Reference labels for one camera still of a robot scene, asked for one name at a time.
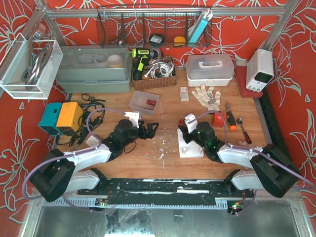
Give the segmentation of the grey storage box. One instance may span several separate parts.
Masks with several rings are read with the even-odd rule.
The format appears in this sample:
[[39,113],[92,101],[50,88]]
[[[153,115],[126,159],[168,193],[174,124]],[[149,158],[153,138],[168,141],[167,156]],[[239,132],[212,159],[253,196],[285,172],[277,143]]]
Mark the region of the grey storage box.
[[62,46],[56,83],[67,93],[129,92],[132,57],[127,47]]

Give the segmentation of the red mat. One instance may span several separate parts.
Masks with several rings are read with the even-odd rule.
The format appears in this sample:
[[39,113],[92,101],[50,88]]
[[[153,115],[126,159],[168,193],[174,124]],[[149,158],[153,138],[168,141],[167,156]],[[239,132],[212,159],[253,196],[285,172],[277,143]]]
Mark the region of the red mat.
[[246,88],[246,66],[235,66],[235,78],[243,98],[260,98],[263,92],[254,92]]

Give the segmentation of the wicker basket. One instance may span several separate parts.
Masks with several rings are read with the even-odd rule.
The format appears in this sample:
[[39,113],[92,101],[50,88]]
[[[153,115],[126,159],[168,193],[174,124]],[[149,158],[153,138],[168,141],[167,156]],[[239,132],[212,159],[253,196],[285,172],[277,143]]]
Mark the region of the wicker basket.
[[149,76],[148,79],[134,80],[132,79],[133,86],[135,90],[145,90],[152,88],[160,88],[160,87],[170,87],[175,86],[177,84],[176,72],[175,69],[172,71],[172,76],[170,77],[162,77],[162,78],[151,78]]

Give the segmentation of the white power adapter cube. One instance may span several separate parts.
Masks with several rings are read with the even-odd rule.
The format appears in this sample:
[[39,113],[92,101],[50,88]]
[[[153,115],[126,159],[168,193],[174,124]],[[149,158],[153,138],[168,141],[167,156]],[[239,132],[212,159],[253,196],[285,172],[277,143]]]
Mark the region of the white power adapter cube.
[[86,141],[86,145],[89,147],[99,147],[101,144],[101,140],[98,137],[90,136]]

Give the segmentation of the orange black screwdriver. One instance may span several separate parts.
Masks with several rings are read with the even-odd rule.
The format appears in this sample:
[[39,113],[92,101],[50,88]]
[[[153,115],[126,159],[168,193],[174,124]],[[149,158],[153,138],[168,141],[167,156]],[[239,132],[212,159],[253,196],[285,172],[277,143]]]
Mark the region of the orange black screwdriver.
[[226,102],[225,108],[226,108],[226,117],[227,117],[227,122],[228,122],[228,125],[229,125],[229,129],[231,131],[235,131],[236,128],[237,128],[236,127],[236,122],[235,122],[235,118],[233,116],[233,113],[231,111],[231,107],[230,107],[229,102]]

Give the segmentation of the white power supply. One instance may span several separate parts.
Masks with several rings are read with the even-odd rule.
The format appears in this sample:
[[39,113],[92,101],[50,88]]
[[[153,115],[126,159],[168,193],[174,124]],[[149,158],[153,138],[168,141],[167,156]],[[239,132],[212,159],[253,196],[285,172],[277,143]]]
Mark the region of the white power supply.
[[261,92],[274,77],[272,52],[257,49],[246,67],[246,88]]

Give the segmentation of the yellow tape measure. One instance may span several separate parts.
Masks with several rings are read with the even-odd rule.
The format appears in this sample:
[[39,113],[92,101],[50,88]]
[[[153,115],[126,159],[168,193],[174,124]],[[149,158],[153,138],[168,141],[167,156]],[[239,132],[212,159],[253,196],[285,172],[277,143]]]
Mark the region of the yellow tape measure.
[[185,46],[186,39],[182,36],[176,36],[174,38],[174,47],[182,47]]

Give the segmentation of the translucent spring bin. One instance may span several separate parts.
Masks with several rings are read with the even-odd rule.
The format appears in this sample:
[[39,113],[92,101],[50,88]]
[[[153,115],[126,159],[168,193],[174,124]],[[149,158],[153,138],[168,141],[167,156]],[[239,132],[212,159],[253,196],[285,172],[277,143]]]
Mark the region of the translucent spring bin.
[[[149,106],[146,104],[147,100],[155,100],[157,103],[155,106]],[[129,102],[129,106],[132,111],[140,111],[142,115],[153,116],[155,114],[157,105],[159,102],[159,95],[146,93],[142,91],[135,91]]]

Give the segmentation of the metal T bracket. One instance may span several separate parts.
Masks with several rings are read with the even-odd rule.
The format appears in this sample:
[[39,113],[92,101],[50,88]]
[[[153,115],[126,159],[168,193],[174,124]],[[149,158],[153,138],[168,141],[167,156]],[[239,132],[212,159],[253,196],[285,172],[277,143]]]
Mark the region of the metal T bracket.
[[214,96],[213,96],[212,93],[207,93],[207,96],[208,96],[208,98],[209,98],[209,100],[208,100],[208,104],[209,104],[209,105],[211,105],[211,104],[213,104],[213,103],[216,102],[216,99],[214,98]]

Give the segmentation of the teal box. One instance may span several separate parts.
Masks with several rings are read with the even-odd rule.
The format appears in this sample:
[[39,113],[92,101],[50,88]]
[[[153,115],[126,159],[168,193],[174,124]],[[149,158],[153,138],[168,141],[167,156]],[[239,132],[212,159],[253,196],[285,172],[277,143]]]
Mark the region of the teal box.
[[49,135],[63,135],[63,133],[57,128],[57,121],[61,108],[62,103],[60,102],[47,104],[41,117],[41,121],[38,123],[38,127]]

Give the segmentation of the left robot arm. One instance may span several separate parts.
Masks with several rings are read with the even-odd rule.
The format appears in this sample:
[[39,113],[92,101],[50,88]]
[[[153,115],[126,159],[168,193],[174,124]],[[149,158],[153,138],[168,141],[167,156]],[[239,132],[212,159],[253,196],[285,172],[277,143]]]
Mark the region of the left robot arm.
[[137,139],[154,138],[158,126],[157,122],[144,124],[142,120],[134,126],[130,120],[122,119],[96,146],[66,153],[52,150],[40,167],[31,172],[29,180],[47,202],[53,202],[67,192],[92,190],[101,180],[98,171],[92,170],[93,165],[116,159]]

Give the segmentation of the white peg base plate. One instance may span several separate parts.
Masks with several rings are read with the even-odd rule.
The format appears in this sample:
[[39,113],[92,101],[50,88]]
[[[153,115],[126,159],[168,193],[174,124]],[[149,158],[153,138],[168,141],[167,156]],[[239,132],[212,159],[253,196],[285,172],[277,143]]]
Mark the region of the white peg base plate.
[[182,131],[177,129],[178,149],[180,158],[202,158],[204,157],[203,148],[196,142],[191,141],[186,143],[183,139]]

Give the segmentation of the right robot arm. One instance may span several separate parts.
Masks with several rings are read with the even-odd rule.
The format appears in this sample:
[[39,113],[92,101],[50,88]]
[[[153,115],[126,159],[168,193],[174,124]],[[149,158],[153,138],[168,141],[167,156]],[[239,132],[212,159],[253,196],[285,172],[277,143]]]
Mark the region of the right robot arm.
[[248,149],[219,140],[208,122],[180,123],[178,128],[186,144],[194,142],[208,159],[218,163],[234,163],[249,170],[235,170],[226,179],[227,192],[266,190],[274,197],[283,197],[298,181],[300,171],[276,145]]

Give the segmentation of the red square block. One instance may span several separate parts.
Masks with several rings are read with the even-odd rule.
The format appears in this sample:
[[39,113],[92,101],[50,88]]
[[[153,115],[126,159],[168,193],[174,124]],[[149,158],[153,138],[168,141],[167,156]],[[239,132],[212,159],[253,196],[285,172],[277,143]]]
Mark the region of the red square block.
[[212,127],[219,127],[222,128],[224,127],[224,120],[226,119],[226,113],[224,112],[217,112],[214,113],[214,116],[212,118]]

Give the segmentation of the blue white book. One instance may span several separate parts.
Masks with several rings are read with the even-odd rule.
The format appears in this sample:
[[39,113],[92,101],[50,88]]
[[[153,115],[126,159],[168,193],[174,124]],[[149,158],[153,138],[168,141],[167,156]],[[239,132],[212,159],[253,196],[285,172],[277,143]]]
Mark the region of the blue white book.
[[199,37],[202,35],[204,29],[213,17],[213,11],[207,8],[202,11],[198,20],[192,27],[188,30],[188,46],[194,46],[198,41]]

